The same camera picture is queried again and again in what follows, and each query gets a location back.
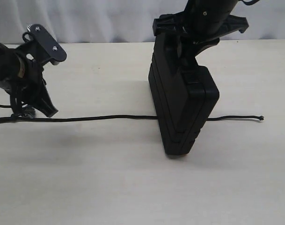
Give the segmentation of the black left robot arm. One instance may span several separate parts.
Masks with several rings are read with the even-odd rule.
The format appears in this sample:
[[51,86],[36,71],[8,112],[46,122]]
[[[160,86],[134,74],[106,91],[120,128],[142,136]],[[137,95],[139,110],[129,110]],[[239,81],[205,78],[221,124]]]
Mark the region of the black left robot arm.
[[37,41],[16,48],[0,43],[0,88],[10,98],[15,115],[24,115],[27,105],[51,118],[58,109],[53,105],[43,78],[44,65],[52,61]]

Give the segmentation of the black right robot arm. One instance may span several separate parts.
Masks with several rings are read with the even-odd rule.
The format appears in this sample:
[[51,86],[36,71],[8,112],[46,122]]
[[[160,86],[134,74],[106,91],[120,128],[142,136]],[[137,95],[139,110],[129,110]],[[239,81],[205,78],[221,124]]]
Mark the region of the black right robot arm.
[[153,21],[155,44],[148,75],[169,83],[178,76],[186,85],[213,83],[208,68],[196,56],[216,46],[220,38],[248,28],[245,17],[231,15],[236,0],[189,0],[182,12],[163,14]]

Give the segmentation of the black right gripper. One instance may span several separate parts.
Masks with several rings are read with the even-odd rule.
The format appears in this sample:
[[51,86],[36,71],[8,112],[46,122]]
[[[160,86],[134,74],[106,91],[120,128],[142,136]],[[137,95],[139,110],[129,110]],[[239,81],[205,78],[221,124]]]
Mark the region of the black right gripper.
[[215,84],[207,67],[200,66],[196,56],[219,43],[218,38],[249,27],[245,17],[229,12],[199,11],[160,15],[153,21],[153,34],[166,33],[164,54],[170,70],[179,67],[180,84]]

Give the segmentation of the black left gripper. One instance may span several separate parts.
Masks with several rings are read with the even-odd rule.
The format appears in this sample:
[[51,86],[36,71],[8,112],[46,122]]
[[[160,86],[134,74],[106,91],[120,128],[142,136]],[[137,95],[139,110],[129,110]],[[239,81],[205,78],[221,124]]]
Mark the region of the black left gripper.
[[10,102],[16,105],[17,118],[34,119],[36,111],[53,117],[57,108],[53,105],[43,78],[44,65],[53,63],[53,56],[39,43],[24,43],[16,48],[7,48],[9,65],[13,68],[10,77]]

